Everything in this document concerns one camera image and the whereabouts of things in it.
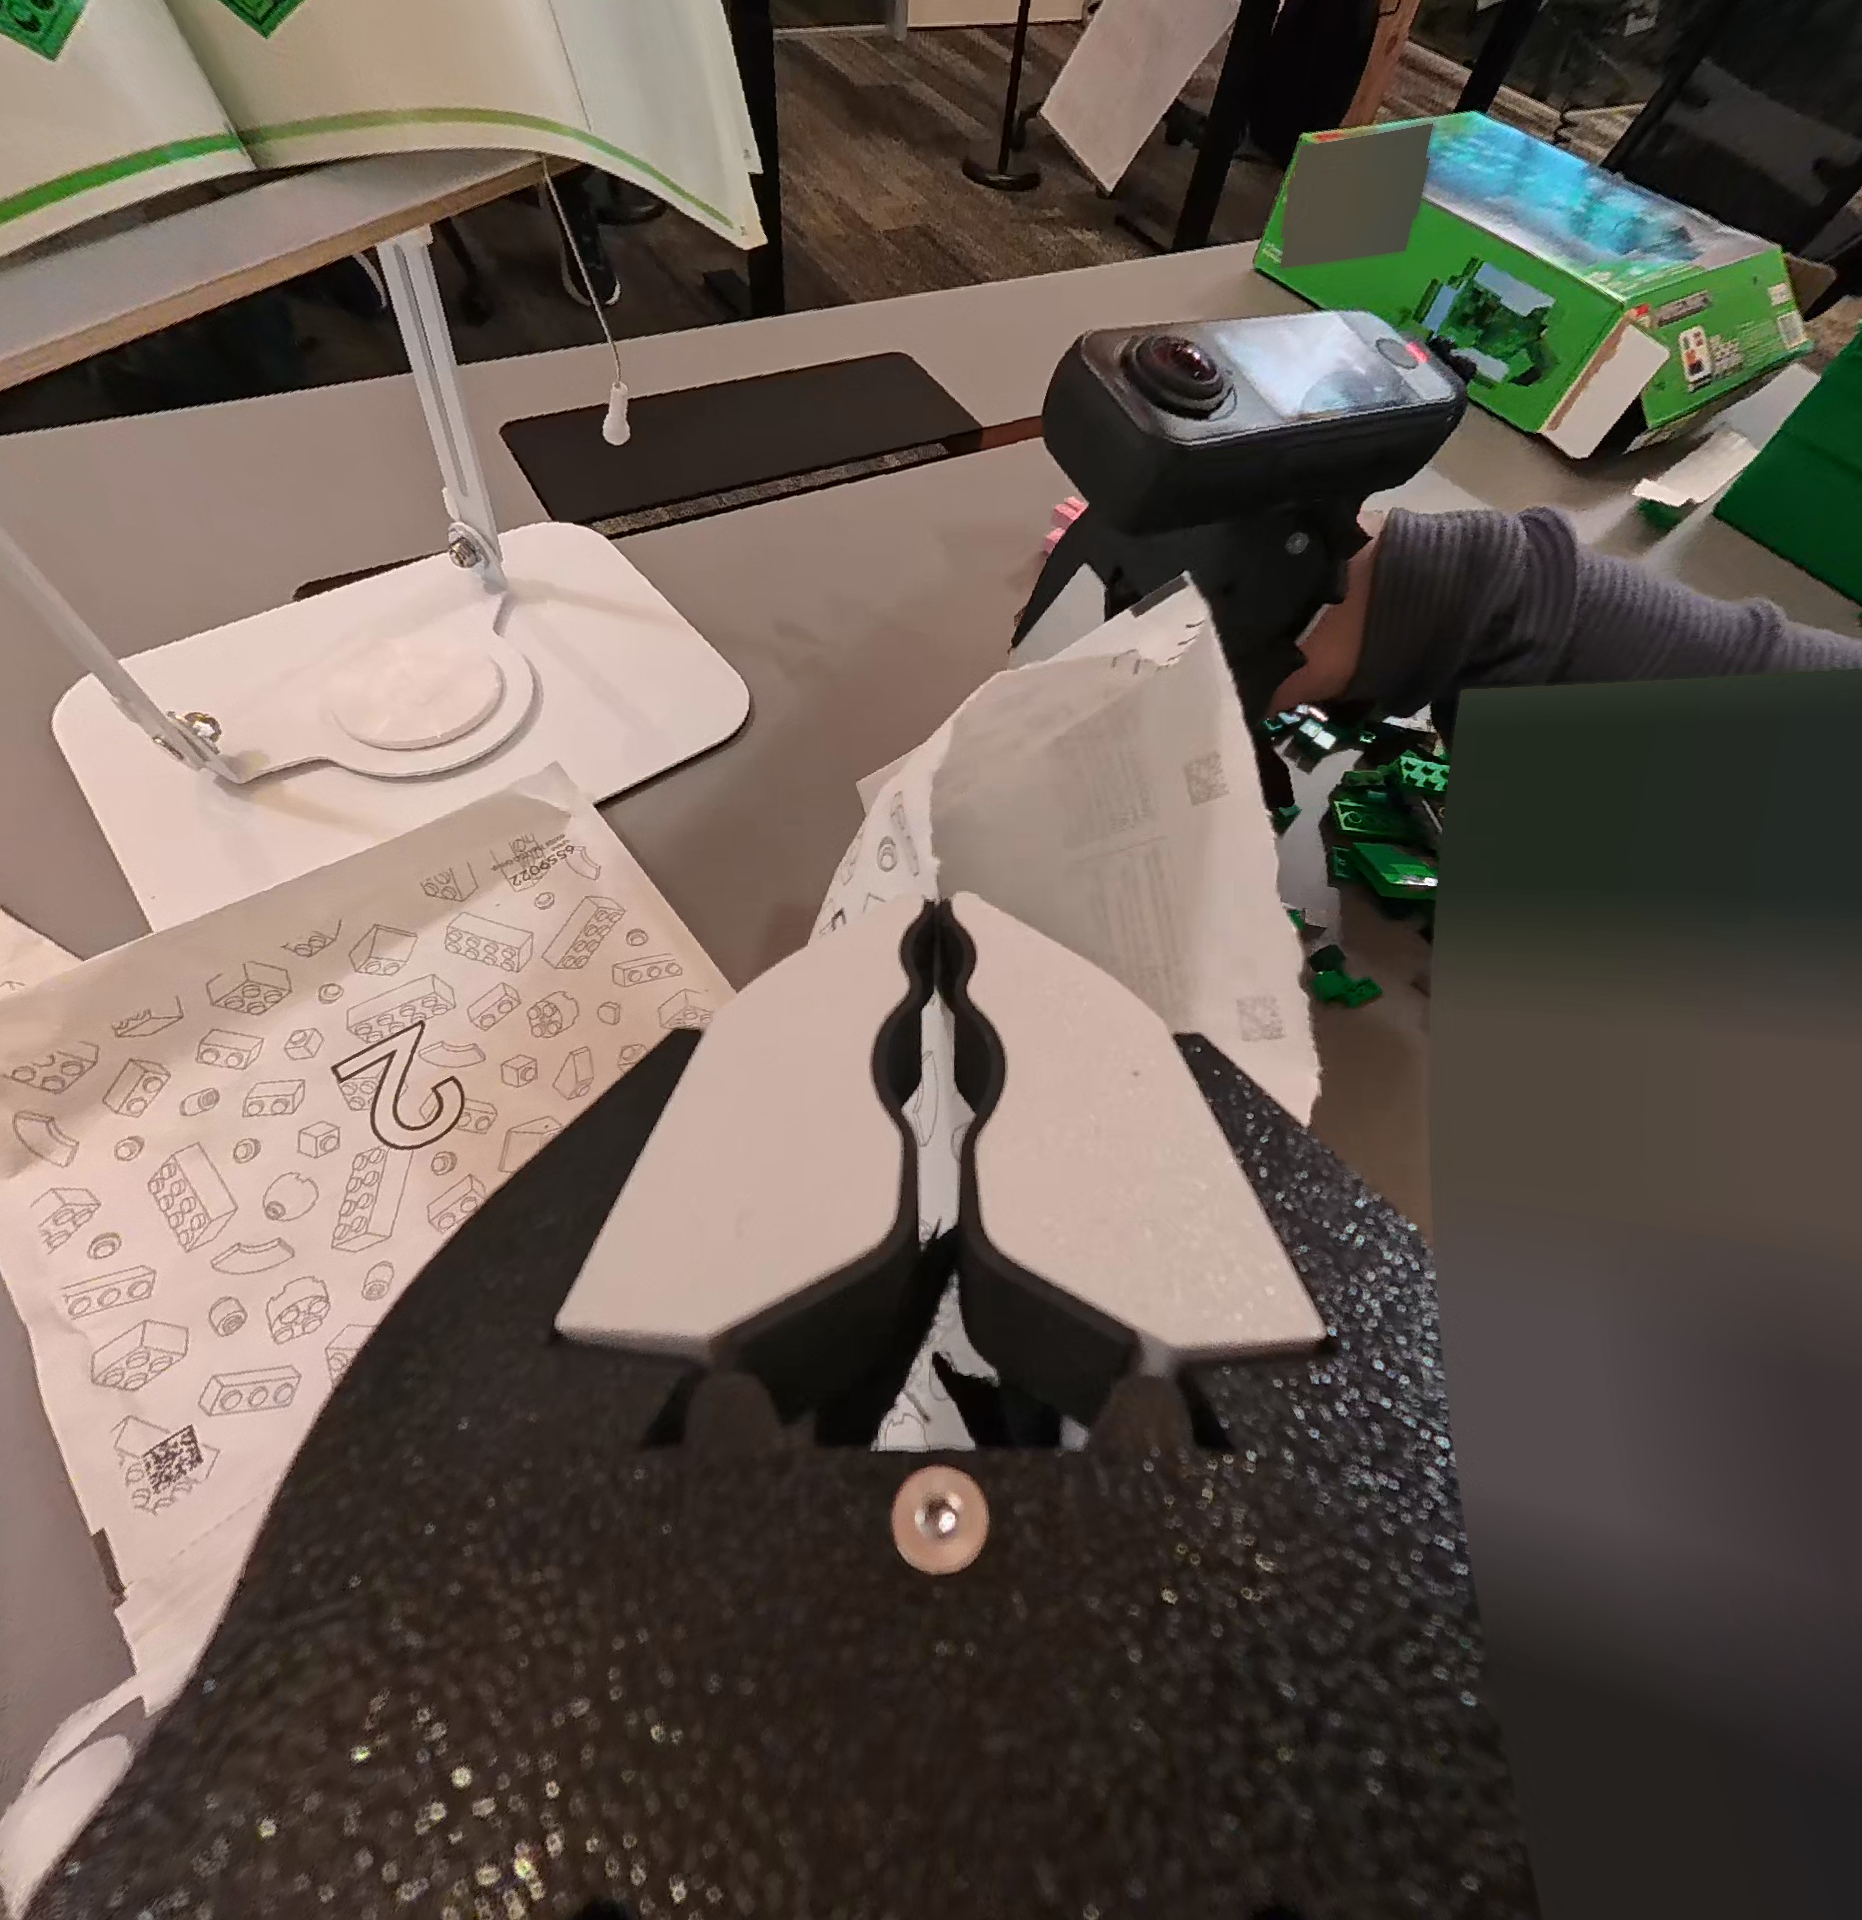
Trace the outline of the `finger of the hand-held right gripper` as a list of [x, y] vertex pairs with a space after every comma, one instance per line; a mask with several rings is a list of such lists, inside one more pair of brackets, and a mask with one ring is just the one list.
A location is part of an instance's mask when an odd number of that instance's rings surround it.
[[1103, 582], [1076, 575], [1049, 610], [1050, 659], [1169, 659], [1171, 628], [1159, 614], [1171, 584], [1152, 589], [1133, 605], [1109, 610]]

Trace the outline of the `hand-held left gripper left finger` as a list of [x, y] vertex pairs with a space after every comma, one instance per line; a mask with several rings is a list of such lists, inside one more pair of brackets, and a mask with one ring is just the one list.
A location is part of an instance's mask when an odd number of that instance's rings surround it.
[[858, 1388], [919, 1317], [920, 1017], [941, 915], [877, 907], [703, 1028], [555, 1331], [755, 1378], [786, 1419]]

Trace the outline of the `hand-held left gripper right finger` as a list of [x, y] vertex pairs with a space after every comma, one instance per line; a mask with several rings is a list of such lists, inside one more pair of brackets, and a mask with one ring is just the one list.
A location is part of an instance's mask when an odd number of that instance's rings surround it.
[[943, 907], [956, 1266], [1001, 1379], [1098, 1422], [1128, 1378], [1318, 1349], [1325, 1321], [1165, 1021], [981, 895]]

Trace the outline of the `torn white paper bag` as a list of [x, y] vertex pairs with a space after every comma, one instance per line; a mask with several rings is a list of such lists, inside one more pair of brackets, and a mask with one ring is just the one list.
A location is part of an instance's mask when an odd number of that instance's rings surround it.
[[[814, 938], [899, 898], [981, 895], [1308, 1118], [1318, 1050], [1253, 739], [1197, 589], [1171, 589], [1159, 614], [1169, 659], [1016, 662], [868, 778]], [[945, 1001], [925, 1009], [920, 1044], [908, 1115], [934, 1240], [957, 1223], [971, 1124]]]

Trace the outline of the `pile of green toy bricks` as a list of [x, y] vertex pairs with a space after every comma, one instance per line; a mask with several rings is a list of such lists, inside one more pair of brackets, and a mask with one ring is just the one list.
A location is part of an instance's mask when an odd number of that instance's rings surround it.
[[1328, 880], [1433, 942], [1451, 759], [1426, 716], [1337, 716], [1285, 708], [1254, 729], [1263, 802], [1277, 835], [1304, 816], [1298, 780], [1339, 761], [1318, 810]]

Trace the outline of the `black table leg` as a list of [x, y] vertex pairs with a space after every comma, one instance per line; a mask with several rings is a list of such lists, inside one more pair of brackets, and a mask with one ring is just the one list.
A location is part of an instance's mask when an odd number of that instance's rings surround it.
[[1205, 131], [1171, 232], [1171, 252], [1197, 252], [1212, 238], [1215, 216], [1243, 144], [1254, 82], [1265, 63], [1284, 1], [1241, 1], [1224, 58]]
[[787, 290], [773, 7], [767, 1], [726, 1], [723, 7], [751, 109], [755, 154], [758, 157], [753, 191], [763, 226], [763, 242], [746, 252], [741, 270], [706, 274], [703, 288], [731, 319], [784, 315]]

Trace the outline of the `green toy box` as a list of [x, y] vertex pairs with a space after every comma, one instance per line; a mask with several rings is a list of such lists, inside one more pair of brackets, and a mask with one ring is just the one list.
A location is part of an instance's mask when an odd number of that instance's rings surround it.
[[1256, 272], [1571, 459], [1684, 438], [1810, 353], [1778, 242], [1483, 112], [1304, 134]]

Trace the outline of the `black stanchion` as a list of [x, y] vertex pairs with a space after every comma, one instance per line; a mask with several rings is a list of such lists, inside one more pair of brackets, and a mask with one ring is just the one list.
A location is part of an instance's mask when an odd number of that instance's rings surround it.
[[1022, 102], [1032, 20], [1034, 1], [1017, 1], [996, 147], [990, 157], [978, 154], [963, 162], [963, 175], [970, 180], [1001, 194], [1026, 194], [1040, 186], [1040, 167], [1026, 154]]

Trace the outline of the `white sign board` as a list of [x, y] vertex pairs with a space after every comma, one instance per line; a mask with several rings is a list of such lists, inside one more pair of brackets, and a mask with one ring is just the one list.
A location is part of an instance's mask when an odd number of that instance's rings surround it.
[[1102, 191], [1120, 186], [1237, 13], [1237, 1], [1100, 1], [1040, 118]]

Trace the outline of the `white printed paper bag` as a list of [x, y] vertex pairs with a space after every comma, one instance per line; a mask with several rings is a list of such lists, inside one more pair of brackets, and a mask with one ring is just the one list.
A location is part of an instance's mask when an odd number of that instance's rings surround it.
[[416, 1274], [731, 987], [552, 764], [0, 993], [0, 1274], [133, 1675], [0, 1816], [23, 1915]]

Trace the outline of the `white book stand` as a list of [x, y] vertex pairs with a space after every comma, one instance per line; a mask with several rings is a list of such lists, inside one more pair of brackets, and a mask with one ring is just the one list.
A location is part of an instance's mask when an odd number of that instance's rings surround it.
[[120, 659], [0, 521], [0, 580], [80, 662], [54, 736], [155, 928], [549, 762], [584, 801], [616, 798], [753, 711], [746, 678], [599, 533], [502, 531], [429, 224], [376, 255], [439, 459], [439, 555]]

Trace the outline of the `green plastic bin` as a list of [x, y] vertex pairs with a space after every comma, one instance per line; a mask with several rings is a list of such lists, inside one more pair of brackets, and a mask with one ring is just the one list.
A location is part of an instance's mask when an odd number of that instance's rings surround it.
[[1715, 516], [1862, 614], [1862, 325]]

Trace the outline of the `black chair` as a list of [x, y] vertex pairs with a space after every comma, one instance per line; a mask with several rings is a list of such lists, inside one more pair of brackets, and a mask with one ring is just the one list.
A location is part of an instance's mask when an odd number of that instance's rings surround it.
[[1862, 190], [1862, 1], [1707, 5], [1607, 167], [1822, 256]]

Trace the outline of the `crumpled printed paper bag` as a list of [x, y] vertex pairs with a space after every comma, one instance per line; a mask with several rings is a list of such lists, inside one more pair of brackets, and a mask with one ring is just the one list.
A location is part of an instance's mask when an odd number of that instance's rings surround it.
[[0, 907], [0, 1000], [56, 979], [77, 966], [77, 956], [47, 939]]

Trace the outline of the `open instruction booklet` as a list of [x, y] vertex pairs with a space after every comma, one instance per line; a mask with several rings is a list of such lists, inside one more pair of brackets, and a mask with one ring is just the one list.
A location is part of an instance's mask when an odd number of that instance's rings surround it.
[[716, 1], [0, 1], [0, 260], [208, 178], [486, 151], [766, 238]]

